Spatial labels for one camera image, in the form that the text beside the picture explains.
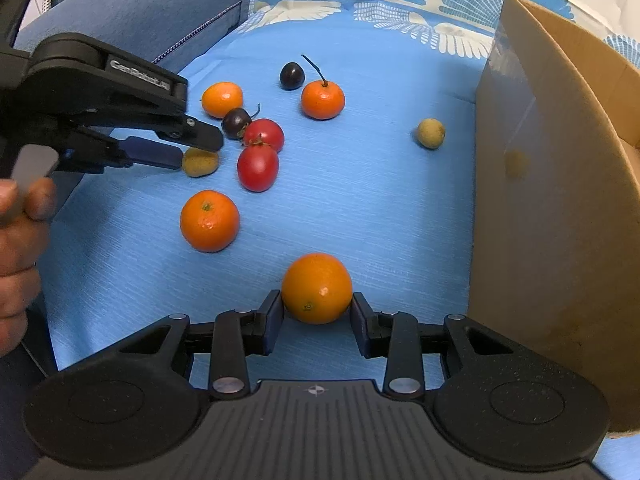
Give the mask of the person's left hand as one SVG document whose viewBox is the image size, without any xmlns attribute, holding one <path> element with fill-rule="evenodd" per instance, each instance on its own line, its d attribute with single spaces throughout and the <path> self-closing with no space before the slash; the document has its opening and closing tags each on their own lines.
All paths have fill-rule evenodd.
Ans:
<svg viewBox="0 0 640 480">
<path fill-rule="evenodd" d="M 47 248 L 55 205 L 56 187 L 50 178 L 34 182 L 21 202 L 17 183 L 1 180 L 1 213 L 17 212 L 1 227 L 2 356 L 10 353 L 26 333 L 26 309 L 41 290 L 36 263 Z"/>
</svg>

